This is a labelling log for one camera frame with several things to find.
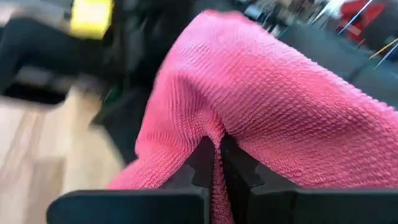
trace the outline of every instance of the wooden floor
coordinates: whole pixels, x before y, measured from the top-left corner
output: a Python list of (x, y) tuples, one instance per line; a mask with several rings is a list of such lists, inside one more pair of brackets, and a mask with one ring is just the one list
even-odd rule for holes
[(0, 223), (44, 224), (49, 203), (76, 189), (100, 189), (121, 170), (101, 127), (98, 100), (72, 90), (56, 108), (0, 98)]

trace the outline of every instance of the yellow object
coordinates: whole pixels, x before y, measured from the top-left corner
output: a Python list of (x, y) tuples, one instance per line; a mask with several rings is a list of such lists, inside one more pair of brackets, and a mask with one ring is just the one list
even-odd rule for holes
[(70, 19), (70, 35), (102, 39), (111, 25), (113, 0), (75, 0)]
[(386, 50), (388, 47), (390, 47), (393, 43), (397, 42), (398, 38), (396, 38), (395, 40), (391, 41), (390, 44), (387, 44), (386, 46), (384, 46), (382, 49), (380, 49), (378, 52), (374, 53), (372, 56), (369, 57), (369, 59), (374, 58), (375, 56), (377, 56), (379, 53), (381, 53), (383, 50)]

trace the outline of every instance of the metal bar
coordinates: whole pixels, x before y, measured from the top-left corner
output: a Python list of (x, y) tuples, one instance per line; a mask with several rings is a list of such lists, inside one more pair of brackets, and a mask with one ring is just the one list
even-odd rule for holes
[(375, 56), (379, 55), (383, 50), (386, 50), (388, 47), (390, 47), (392, 44), (394, 44), (395, 42), (398, 41), (398, 38), (396, 38), (395, 40), (391, 41), (390, 44), (387, 44), (386, 46), (384, 46), (382, 49), (380, 49), (379, 51), (377, 51), (376, 53), (374, 53), (372, 56), (369, 57), (369, 59), (374, 58)]
[(359, 12), (344, 26), (344, 28), (342, 28), (341, 30), (340, 30), (340, 32), (338, 33), (338, 35), (340, 35), (342, 32), (344, 32), (344, 30), (346, 30), (347, 29), (347, 27), (349, 26), (349, 25), (351, 25), (351, 23), (352, 22), (354, 22), (354, 20), (360, 15), (360, 13), (361, 12), (363, 12), (369, 5), (370, 5), (370, 3), (372, 2), (373, 0), (369, 0), (363, 7), (362, 7), (362, 9), (361, 10), (359, 10)]
[(362, 40), (360, 41), (360, 43), (358, 44), (358, 48), (361, 47), (361, 45), (363, 44), (363, 42), (365, 42), (365, 39), (362, 39)]
[(396, 44), (381, 60), (380, 60), (380, 62), (374, 67), (374, 69), (377, 69), (377, 67), (379, 66), (379, 65), (381, 65), (381, 63), (383, 63), (383, 61), (385, 61), (387, 58), (388, 58), (388, 56), (390, 56), (390, 54), (396, 49), (398, 47), (398, 44)]

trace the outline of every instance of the black pants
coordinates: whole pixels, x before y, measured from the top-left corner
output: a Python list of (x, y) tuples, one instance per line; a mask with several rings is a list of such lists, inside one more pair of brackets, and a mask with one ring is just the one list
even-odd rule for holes
[(24, 65), (63, 75), (87, 73), (105, 82), (117, 74), (103, 62), (100, 40), (82, 40), (31, 18), (13, 18), (0, 30), (0, 91)]

